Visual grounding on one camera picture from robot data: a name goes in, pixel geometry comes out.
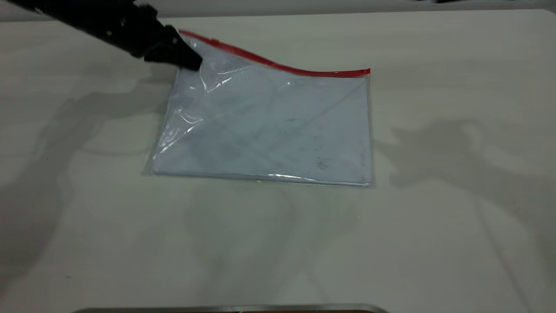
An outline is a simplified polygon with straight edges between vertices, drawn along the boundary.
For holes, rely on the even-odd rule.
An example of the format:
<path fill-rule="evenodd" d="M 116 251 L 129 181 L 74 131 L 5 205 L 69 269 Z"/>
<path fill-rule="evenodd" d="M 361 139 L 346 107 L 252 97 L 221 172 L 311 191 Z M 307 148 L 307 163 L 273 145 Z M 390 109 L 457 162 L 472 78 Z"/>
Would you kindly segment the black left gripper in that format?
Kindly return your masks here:
<path fill-rule="evenodd" d="M 114 26 L 114 45 L 145 62 L 198 71 L 203 58 L 172 26 L 162 24 L 148 4 L 123 3 Z"/>

